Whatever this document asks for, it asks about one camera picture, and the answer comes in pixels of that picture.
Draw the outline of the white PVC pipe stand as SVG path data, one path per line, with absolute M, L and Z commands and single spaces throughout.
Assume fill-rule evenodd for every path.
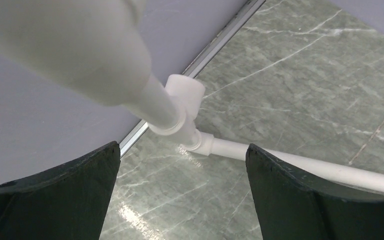
M 162 85 L 137 29 L 143 0 L 0 0 L 0 54 L 107 106 L 124 106 L 192 153 L 245 160 L 247 146 L 197 129 L 205 87 L 172 74 Z

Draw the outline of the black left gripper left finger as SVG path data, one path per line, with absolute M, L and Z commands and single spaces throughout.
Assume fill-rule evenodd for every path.
M 0 184 L 0 240 L 97 240 L 121 163 L 112 141 L 37 174 Z

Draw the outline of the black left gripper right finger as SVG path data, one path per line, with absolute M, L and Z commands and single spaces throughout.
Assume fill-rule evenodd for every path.
M 245 164 L 265 240 L 384 240 L 384 194 L 334 183 L 249 145 Z

